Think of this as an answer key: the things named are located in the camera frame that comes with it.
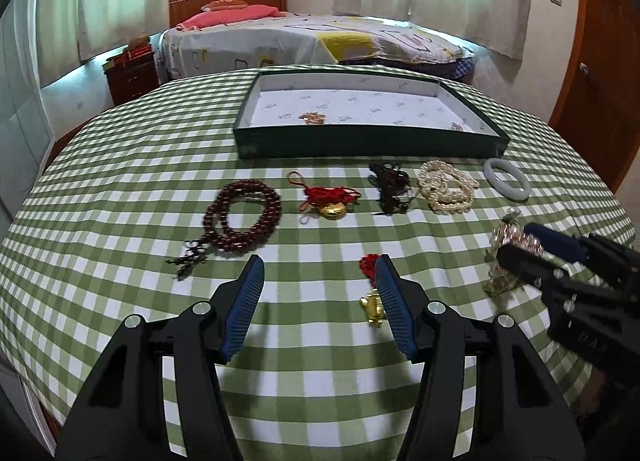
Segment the silver crystal brooch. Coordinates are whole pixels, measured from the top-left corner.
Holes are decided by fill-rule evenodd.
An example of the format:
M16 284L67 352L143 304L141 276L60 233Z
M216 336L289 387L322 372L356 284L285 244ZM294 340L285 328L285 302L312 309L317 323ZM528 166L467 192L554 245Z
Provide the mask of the silver crystal brooch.
M502 268L498 261L493 261L489 267L489 278L484 284L484 291L490 296L498 296L514 290L520 284L517 275Z

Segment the pale jade bangle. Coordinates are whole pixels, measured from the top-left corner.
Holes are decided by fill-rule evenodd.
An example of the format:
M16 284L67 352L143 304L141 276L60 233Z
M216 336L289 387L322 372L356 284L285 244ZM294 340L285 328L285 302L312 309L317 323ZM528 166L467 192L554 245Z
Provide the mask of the pale jade bangle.
M510 161L503 158L488 158L483 165L488 184L506 199L524 202L532 192L526 176Z

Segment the red tassel gold charm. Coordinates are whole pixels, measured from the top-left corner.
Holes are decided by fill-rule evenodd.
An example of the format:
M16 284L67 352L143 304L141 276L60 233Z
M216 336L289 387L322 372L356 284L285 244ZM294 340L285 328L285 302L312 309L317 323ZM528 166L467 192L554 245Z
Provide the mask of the red tassel gold charm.
M368 254L361 257L359 261L360 271L370 283L370 291L360 299L360 306L366 314L369 325L379 327L386 318L382 299L378 294L378 288L375 284L375 264L378 260L378 254Z

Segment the red cord gold lock pendant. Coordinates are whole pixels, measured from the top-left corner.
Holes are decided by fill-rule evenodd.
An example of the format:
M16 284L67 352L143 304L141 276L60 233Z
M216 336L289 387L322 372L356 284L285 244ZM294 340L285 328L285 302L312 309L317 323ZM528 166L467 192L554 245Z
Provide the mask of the red cord gold lock pendant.
M298 172L288 173L286 180L293 186L301 187L304 192L305 199L298 207L301 214L314 212L323 218L337 220L344 217L348 208L361 198L361 193L351 187L311 186Z

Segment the dark green jewelry tray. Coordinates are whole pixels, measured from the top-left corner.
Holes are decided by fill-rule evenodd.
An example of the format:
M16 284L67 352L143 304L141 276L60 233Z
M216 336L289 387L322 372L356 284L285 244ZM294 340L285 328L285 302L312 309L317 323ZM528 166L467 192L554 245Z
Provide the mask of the dark green jewelry tray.
M233 126L242 160L500 158L510 138L442 78L371 69L265 70Z

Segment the brown wooden door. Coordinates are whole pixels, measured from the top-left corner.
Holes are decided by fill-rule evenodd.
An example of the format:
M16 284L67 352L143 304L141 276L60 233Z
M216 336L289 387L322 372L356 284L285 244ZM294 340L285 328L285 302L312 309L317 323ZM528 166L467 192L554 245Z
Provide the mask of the brown wooden door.
M612 191L639 150L639 11L578 0L575 37L549 125Z

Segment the green white checkered tablecloth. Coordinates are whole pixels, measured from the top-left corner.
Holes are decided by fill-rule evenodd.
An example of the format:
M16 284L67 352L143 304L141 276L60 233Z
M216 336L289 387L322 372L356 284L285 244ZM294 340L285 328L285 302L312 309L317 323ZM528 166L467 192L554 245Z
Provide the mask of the green white checkered tablecloth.
M259 249L266 283L242 351L218 371L249 460L391 460L421 376L387 325L360 306L370 289L362 256L398 271L465 317L514 318L567 400L591 368L549 340L538 292L484 291L491 233L511 208L481 184L468 213L437 215L423 199L385 216L366 161L242 162L232 126L250 71L174 80L97 116L36 182L1 244L1 350L51 415L64 420L119 323L160 320L208 299L244 262L214 256L184 280L172 260L201 236L229 182L255 178L279 192L283 214ZM347 214L299 213L301 187L351 187Z

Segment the glass wardrobe door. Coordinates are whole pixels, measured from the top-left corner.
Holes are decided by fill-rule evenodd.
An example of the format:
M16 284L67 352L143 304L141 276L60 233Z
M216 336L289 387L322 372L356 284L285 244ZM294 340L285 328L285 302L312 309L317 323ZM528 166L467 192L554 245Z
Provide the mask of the glass wardrobe door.
M54 135L37 69L37 0L11 0L1 17L1 232L41 173Z

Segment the bed with patterned cover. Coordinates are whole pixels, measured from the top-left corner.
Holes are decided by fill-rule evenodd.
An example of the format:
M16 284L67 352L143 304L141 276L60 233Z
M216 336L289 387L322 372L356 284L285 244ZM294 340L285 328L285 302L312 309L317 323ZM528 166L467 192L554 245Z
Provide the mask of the bed with patterned cover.
M411 23L289 13L164 31L160 63L170 78L290 64L386 65L449 80L472 73L475 54Z

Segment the dark wooden nightstand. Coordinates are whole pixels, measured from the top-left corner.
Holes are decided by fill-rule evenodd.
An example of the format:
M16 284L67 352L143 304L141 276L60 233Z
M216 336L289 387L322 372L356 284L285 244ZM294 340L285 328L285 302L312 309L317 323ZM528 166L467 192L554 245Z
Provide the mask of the dark wooden nightstand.
M150 45L124 50L102 65L115 106L140 98L160 86Z

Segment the red boxes on nightstand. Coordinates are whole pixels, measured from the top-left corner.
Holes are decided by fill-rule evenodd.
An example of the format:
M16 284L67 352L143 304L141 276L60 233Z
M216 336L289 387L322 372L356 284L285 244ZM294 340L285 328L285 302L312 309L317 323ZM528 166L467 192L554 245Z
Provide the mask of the red boxes on nightstand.
M141 36L131 39L126 48L122 51L126 61L141 58L146 54L152 54L153 48L150 36Z

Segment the orange patterned pillow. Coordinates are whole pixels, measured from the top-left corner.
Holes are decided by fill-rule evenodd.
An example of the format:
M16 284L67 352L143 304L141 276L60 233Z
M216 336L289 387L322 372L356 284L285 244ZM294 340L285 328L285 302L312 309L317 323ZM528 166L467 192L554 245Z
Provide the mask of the orange patterned pillow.
M248 6L244 0L212 0L201 8L201 12L244 9Z

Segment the pink pillow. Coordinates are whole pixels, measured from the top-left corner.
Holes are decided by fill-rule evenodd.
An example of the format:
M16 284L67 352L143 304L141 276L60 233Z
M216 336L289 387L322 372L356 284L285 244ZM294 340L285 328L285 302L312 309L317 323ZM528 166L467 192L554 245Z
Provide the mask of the pink pillow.
M265 18L282 18L286 13L277 7L266 5L248 5L241 9L221 9L204 11L177 24L178 31L198 31L212 26L238 23Z

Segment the left white curtain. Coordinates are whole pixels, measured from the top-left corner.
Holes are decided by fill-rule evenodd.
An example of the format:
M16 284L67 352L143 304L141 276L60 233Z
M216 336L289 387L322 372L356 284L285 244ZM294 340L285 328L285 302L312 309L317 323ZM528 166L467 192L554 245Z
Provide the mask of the left white curtain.
M40 85L168 25L168 0L36 0Z

